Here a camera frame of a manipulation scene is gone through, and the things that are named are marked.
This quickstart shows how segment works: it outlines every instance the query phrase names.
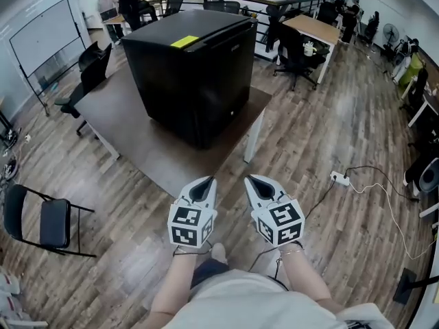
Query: white shirt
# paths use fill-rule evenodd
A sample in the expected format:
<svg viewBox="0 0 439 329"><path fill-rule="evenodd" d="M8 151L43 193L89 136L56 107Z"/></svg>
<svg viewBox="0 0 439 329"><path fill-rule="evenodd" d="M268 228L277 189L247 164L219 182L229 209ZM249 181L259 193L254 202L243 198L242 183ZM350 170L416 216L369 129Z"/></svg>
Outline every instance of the white shirt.
<svg viewBox="0 0 439 329"><path fill-rule="evenodd" d="M100 14L115 7L116 5L113 0L97 0L96 9Z"/></svg>
<svg viewBox="0 0 439 329"><path fill-rule="evenodd" d="M255 273L232 270L194 288L166 329L347 329L349 321L393 329L374 304L334 315L306 295Z"/></svg>

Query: power strip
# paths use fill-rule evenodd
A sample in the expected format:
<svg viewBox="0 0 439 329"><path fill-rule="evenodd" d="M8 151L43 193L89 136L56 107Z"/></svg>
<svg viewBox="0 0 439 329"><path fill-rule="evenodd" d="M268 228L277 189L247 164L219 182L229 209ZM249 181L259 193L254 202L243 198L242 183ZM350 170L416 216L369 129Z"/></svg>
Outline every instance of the power strip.
<svg viewBox="0 0 439 329"><path fill-rule="evenodd" d="M349 186L349 177L344 177L343 174L338 173L336 171L332 171L331 172L331 180L335 180L337 183L340 183L341 185L344 186Z"/></svg>

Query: black mini fridge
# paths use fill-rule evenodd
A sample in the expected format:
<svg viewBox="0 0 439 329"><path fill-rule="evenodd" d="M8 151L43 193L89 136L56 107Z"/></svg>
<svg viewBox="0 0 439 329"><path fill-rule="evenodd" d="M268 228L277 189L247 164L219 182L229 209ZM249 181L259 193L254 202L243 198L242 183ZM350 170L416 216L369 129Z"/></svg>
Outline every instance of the black mini fridge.
<svg viewBox="0 0 439 329"><path fill-rule="evenodd" d="M257 21L189 10L122 38L148 115L199 149L248 100Z"/></svg>

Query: laptop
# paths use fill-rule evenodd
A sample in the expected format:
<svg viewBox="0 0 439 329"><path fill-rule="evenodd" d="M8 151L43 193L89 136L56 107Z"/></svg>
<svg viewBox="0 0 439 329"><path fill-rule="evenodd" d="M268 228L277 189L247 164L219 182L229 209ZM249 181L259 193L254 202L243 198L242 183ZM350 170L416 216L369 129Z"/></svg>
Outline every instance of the laptop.
<svg viewBox="0 0 439 329"><path fill-rule="evenodd" d="M101 13L102 22L108 21L109 19L113 19L117 17L118 13L116 8L112 8L110 10L107 10L105 12Z"/></svg>

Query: white cable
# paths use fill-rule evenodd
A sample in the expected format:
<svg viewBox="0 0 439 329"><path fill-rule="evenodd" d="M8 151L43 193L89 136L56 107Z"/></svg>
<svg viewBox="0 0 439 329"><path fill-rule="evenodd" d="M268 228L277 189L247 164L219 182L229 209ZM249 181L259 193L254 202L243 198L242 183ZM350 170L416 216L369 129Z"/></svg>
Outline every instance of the white cable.
<svg viewBox="0 0 439 329"><path fill-rule="evenodd" d="M427 249L425 249L425 251L423 251L420 255L417 255L416 257L412 257L412 256L410 256L410 253L409 253L409 251L408 251L408 249L407 249L407 245L405 244L405 237L404 237L403 231L402 231L401 228L399 227L399 224L396 222L396 219L395 219L395 217L394 217L394 215L393 215L392 205L390 204L390 196L389 196L389 193L387 192L387 190L385 190L385 189L383 188L383 186L382 186L380 183L375 183L375 184L373 184L373 185L365 186L365 187L363 188L363 190L361 190L361 191L358 191L358 190L352 185L352 183L349 182L349 184L350 184L350 186L352 186L352 189L354 189L355 192L358 193L358 194L362 194L362 193L364 193L364 191L365 191L367 188L373 188L373 187L376 186L376 185L378 185L380 188L382 188L382 189L384 190L385 194L387 195L387 202L389 203L390 213L392 214L393 222L396 224L396 226L398 227L399 232L401 233L401 236L403 237L405 253L407 254L407 256L410 257L411 260L416 260L417 258L420 258L423 254L425 254L425 253L428 251L428 249L430 248L430 246L432 246L432 245L436 242L436 239L435 239L430 245L428 245Z"/></svg>

